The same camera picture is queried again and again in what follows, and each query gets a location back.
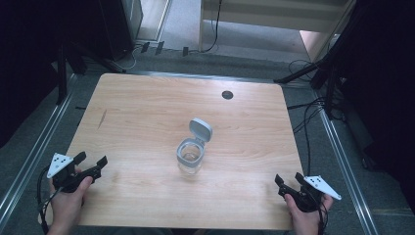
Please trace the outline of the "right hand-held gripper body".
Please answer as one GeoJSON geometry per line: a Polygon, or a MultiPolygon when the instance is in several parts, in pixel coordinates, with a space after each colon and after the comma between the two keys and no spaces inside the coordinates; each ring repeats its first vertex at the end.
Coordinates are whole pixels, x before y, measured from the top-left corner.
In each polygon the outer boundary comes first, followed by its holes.
{"type": "Polygon", "coordinates": [[[320,199],[324,194],[331,196],[336,200],[340,200],[342,196],[337,193],[320,175],[305,176],[306,185],[300,187],[298,191],[285,184],[284,188],[278,191],[281,197],[286,194],[291,195],[297,207],[302,212],[316,212],[320,209],[320,199]]]}

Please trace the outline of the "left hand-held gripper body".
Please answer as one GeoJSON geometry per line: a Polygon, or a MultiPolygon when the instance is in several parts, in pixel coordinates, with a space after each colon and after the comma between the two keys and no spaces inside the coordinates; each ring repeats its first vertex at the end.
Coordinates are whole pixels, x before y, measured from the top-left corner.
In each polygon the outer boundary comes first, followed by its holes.
{"type": "Polygon", "coordinates": [[[76,164],[73,158],[61,154],[55,154],[50,163],[47,177],[52,180],[53,186],[57,190],[65,193],[73,193],[84,178],[91,176],[93,182],[98,178],[98,173],[93,174],[90,169],[77,172],[75,170],[76,164]]]}

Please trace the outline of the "clear jar with grey flip lid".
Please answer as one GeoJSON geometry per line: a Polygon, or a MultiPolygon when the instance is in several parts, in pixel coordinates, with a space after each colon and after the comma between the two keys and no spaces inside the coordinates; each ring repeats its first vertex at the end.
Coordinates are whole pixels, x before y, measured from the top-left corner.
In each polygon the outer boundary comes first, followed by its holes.
{"type": "Polygon", "coordinates": [[[179,168],[188,174],[196,174],[202,167],[205,155],[205,144],[212,137],[211,126],[200,118],[193,118],[189,122],[192,137],[184,139],[176,150],[179,168]]]}

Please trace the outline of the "person's right hand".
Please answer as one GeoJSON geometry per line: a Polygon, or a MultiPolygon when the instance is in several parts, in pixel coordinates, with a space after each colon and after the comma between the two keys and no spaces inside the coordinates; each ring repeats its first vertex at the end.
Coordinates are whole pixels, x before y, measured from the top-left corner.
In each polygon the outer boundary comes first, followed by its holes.
{"type": "Polygon", "coordinates": [[[286,205],[292,219],[294,231],[318,231],[323,232],[325,218],[328,210],[333,205],[331,196],[324,194],[321,198],[321,209],[313,212],[303,212],[298,207],[294,198],[286,194],[284,196],[286,205]]]}

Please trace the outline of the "person's left hand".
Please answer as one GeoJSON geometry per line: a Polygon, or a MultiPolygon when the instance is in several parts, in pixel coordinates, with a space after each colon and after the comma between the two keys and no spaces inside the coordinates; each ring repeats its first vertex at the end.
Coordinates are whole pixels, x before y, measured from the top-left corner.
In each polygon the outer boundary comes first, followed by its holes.
{"type": "Polygon", "coordinates": [[[73,193],[59,192],[52,199],[53,221],[50,227],[74,228],[78,224],[82,204],[92,181],[93,178],[88,176],[73,193]]]}

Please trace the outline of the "black metal stand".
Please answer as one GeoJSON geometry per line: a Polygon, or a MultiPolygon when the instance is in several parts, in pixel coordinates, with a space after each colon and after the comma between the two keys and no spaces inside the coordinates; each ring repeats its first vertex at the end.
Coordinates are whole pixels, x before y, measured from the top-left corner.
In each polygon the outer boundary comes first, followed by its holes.
{"type": "Polygon", "coordinates": [[[61,105],[68,94],[67,65],[75,73],[84,74],[86,65],[82,59],[81,47],[71,41],[63,42],[58,48],[57,56],[58,73],[58,99],[57,104],[61,105]]]}

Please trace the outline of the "dark curtain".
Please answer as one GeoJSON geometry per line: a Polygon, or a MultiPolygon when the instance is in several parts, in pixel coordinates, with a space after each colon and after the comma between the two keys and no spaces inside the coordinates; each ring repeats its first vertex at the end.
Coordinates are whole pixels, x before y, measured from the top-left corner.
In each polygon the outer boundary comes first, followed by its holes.
{"type": "Polygon", "coordinates": [[[340,89],[371,137],[363,152],[415,213],[415,0],[356,0],[336,45],[340,89]]]}
{"type": "Polygon", "coordinates": [[[75,36],[92,0],[0,0],[0,148],[60,83],[61,58],[86,70],[75,36]]]}

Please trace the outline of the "black tripod stand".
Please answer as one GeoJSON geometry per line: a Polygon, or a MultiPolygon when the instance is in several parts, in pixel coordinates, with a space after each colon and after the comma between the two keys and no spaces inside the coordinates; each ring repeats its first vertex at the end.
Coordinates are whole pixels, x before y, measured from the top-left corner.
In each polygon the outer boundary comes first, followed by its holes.
{"type": "Polygon", "coordinates": [[[315,75],[310,80],[310,86],[312,89],[320,89],[324,84],[327,84],[323,108],[326,115],[332,118],[335,84],[336,79],[340,77],[339,56],[342,54],[343,47],[344,41],[339,38],[321,60],[311,63],[305,68],[286,77],[274,79],[274,82],[277,84],[286,84],[315,71],[315,75]]]}

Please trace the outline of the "black cabinet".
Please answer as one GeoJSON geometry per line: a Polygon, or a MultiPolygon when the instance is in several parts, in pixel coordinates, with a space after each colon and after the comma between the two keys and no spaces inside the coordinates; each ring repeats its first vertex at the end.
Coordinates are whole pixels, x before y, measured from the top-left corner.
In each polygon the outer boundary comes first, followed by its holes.
{"type": "Polygon", "coordinates": [[[102,52],[117,61],[131,52],[143,20],[141,0],[98,0],[103,17],[102,52]]]}

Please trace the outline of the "metal floor rail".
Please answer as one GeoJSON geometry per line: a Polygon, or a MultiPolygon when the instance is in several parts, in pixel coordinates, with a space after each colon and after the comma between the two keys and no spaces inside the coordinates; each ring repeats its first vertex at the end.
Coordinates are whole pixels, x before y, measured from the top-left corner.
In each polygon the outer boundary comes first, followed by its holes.
{"type": "Polygon", "coordinates": [[[67,109],[78,78],[74,73],[68,78],[69,91],[59,105],[52,100],[54,90],[0,148],[0,235],[67,109]]]}
{"type": "Polygon", "coordinates": [[[363,233],[364,235],[379,235],[379,231],[373,219],[372,213],[370,212],[363,192],[349,164],[346,151],[338,135],[337,129],[325,111],[323,111],[320,116],[327,136],[332,145],[348,194],[353,203],[353,207],[359,219],[363,233]]]}

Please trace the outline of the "white furniture frame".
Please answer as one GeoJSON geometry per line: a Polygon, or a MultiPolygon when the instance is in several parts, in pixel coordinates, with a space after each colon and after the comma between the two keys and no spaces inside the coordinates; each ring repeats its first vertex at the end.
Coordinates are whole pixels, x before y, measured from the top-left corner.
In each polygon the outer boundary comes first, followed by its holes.
{"type": "Polygon", "coordinates": [[[296,29],[308,57],[318,60],[347,20],[356,0],[201,0],[204,20],[296,29]]]}

